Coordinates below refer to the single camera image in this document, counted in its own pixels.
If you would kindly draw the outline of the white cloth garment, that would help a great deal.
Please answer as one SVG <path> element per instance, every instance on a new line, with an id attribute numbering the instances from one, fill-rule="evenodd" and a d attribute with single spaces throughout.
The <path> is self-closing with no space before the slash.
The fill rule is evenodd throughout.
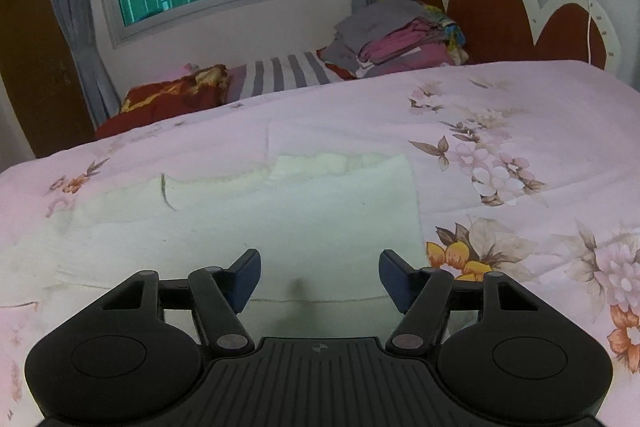
<path id="1" fill-rule="evenodd" d="M 268 301 L 349 301 L 382 295 L 378 256 L 423 265 L 418 196 L 404 156 L 281 156 L 230 179 L 166 179 L 107 194 L 75 212 L 58 276 L 112 287 L 153 269 L 178 279 L 226 267 L 256 249 Z"/>

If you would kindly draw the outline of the stack of folded clothes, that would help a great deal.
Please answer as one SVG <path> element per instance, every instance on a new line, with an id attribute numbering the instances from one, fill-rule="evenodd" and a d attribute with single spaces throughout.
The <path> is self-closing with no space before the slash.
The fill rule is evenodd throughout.
<path id="1" fill-rule="evenodd" d="M 380 0 L 334 27 L 319 60 L 344 80 L 408 72 L 469 61 L 458 24 L 418 0 Z"/>

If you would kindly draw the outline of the pink floral bed sheet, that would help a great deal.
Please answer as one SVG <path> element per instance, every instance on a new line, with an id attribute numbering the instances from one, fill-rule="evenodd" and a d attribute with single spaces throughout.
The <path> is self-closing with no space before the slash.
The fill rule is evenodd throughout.
<path id="1" fill-rule="evenodd" d="M 608 350 L 614 381 L 601 421 L 638 424 L 639 95 L 581 62 L 434 68 L 274 92 L 6 170 L 2 424 L 40 422 L 24 381 L 28 350 L 116 285 L 58 276 L 78 209 L 139 185 L 230 179 L 281 156 L 323 153 L 404 156 L 423 265 L 468 281 L 502 271 L 547 300 Z M 398 321 L 384 289 L 321 303 L 256 291 L 241 315 L 256 338 L 385 337 Z"/>

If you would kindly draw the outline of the red floral pillow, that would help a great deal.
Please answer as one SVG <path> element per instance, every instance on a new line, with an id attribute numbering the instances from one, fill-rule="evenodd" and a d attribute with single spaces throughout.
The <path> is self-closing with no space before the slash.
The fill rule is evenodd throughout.
<path id="1" fill-rule="evenodd" d="M 126 95 L 116 116 L 96 129 L 97 140 L 226 104 L 231 76 L 226 66 L 191 72 L 175 80 L 142 84 Z"/>

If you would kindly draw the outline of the grey striped pillow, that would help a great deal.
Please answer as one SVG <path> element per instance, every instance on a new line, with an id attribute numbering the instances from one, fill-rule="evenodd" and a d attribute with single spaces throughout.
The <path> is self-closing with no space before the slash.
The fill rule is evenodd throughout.
<path id="1" fill-rule="evenodd" d="M 230 69 L 229 77 L 228 103 L 343 81 L 336 72 L 326 67 L 316 52 L 311 51 L 249 62 Z"/>

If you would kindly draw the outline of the brown wooden door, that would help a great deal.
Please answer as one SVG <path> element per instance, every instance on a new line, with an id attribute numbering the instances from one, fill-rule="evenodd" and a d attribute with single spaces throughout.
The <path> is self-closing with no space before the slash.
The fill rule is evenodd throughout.
<path id="1" fill-rule="evenodd" d="M 1 0 L 1 78 L 36 157 L 93 140 L 72 54 L 50 0 Z"/>

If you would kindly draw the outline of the red white heart headboard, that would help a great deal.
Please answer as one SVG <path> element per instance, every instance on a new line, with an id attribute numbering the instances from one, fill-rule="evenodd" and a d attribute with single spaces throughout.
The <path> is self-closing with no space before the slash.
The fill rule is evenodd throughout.
<path id="1" fill-rule="evenodd" d="M 583 61 L 615 74 L 622 48 L 597 0 L 420 0 L 461 27 L 474 63 Z"/>

